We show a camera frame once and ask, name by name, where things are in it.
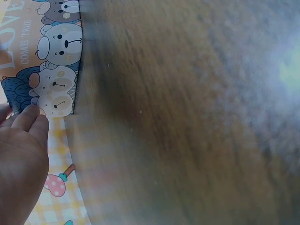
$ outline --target hand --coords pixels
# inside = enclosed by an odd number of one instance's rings
[[[22,225],[38,201],[48,175],[48,119],[28,106],[5,120],[0,105],[0,224]]]

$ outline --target gift bag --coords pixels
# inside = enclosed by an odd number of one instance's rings
[[[83,45],[77,0],[1,0],[0,79],[13,112],[74,111]]]

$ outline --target wood grain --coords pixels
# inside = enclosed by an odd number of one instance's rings
[[[95,225],[300,223],[297,0],[81,0],[66,118]]]

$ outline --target yellow checkered paper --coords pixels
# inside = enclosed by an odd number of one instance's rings
[[[49,121],[50,170],[25,225],[90,225],[72,163],[63,118]]]

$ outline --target wrapping paper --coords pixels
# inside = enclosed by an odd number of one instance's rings
[[[2,0],[0,79],[13,111],[72,114],[82,45],[77,0]]]
[[[50,170],[42,194],[25,225],[90,225],[72,163],[65,123],[49,121]]]

